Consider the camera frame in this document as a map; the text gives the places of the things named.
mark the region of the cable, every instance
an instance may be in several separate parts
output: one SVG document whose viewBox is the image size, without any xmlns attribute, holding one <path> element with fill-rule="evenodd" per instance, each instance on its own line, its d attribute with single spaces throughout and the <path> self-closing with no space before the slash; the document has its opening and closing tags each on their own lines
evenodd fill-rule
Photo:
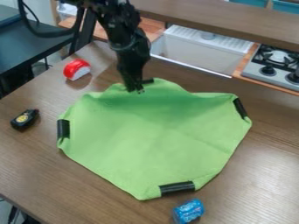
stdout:
<svg viewBox="0 0 299 224">
<path fill-rule="evenodd" d="M 76 30 L 80 28 L 80 24 L 84 15 L 85 9 L 83 7 L 80 7 L 80 4 L 78 5 L 78 11 L 77 11 L 77 18 L 76 21 L 71 29 L 65 30 L 65 31 L 50 31 L 50 32 L 39 32 L 33 29 L 31 26 L 27 16 L 26 12 L 24 10 L 24 2 L 23 0 L 17 0 L 17 6 L 18 10 L 20 12 L 20 17 L 22 18 L 25 26 L 30 30 L 34 35 L 40 37 L 40 38 L 57 38 L 61 36 L 66 36 L 73 34 Z"/>
<path fill-rule="evenodd" d="M 24 7 L 33 15 L 33 17 L 35 18 L 35 20 L 37 20 L 37 25 L 39 25 L 39 19 L 37 17 L 37 15 L 35 15 L 35 13 L 33 12 L 33 10 L 31 10 L 31 8 L 23 2 Z"/>
</svg>

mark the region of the red and white toy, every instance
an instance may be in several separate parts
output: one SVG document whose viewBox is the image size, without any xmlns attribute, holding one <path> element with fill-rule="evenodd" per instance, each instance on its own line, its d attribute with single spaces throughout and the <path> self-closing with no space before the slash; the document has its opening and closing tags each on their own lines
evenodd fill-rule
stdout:
<svg viewBox="0 0 299 224">
<path fill-rule="evenodd" d="M 65 77 L 71 81 L 78 80 L 83 75 L 89 73 L 90 65 L 83 59 L 75 59 L 70 63 L 67 63 L 65 69 L 63 70 Z"/>
</svg>

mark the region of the green cloth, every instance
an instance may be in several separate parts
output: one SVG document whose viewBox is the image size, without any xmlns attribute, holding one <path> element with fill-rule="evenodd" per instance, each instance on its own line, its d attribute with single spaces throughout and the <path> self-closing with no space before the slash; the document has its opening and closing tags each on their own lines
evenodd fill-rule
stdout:
<svg viewBox="0 0 299 224">
<path fill-rule="evenodd" d="M 234 94 L 191 94 L 161 79 L 145 93 L 114 84 L 84 94 L 59 119 L 65 154 L 139 200 L 161 197 L 159 186 L 192 181 L 196 190 L 225 166 L 250 129 Z"/>
</svg>

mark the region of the gas burner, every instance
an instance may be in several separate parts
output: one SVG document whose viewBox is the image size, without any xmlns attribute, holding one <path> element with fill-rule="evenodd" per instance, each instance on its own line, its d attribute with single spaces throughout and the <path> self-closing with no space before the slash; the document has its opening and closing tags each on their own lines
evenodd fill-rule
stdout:
<svg viewBox="0 0 299 224">
<path fill-rule="evenodd" d="M 276 71 L 273 69 L 272 65 L 266 65 L 265 67 L 260 69 L 260 73 L 266 76 L 275 76 Z"/>
<path fill-rule="evenodd" d="M 299 54 L 269 45 L 261 45 L 253 57 L 253 62 L 264 66 L 272 65 L 274 68 L 294 72 L 294 66 L 299 63 Z"/>
<path fill-rule="evenodd" d="M 260 45 L 241 75 L 299 93 L 299 53 Z"/>
</svg>

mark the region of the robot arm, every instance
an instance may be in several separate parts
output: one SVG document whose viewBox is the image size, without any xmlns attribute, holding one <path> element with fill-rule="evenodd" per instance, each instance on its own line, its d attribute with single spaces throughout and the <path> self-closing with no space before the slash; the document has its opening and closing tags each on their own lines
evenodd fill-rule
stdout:
<svg viewBox="0 0 299 224">
<path fill-rule="evenodd" d="M 120 72 L 129 92 L 143 91 L 143 67 L 150 60 L 150 42 L 144 31 L 138 28 L 141 22 L 139 12 L 129 0 L 66 0 L 68 4 L 78 6 L 77 17 L 82 17 L 84 8 L 90 8 L 96 14 L 98 21 L 108 35 L 108 43 L 117 55 L 117 69 Z M 28 22 L 24 12 L 23 0 L 18 0 L 22 19 L 27 27 L 37 36 L 53 38 L 69 35 L 80 24 L 60 33 L 38 33 Z"/>
</svg>

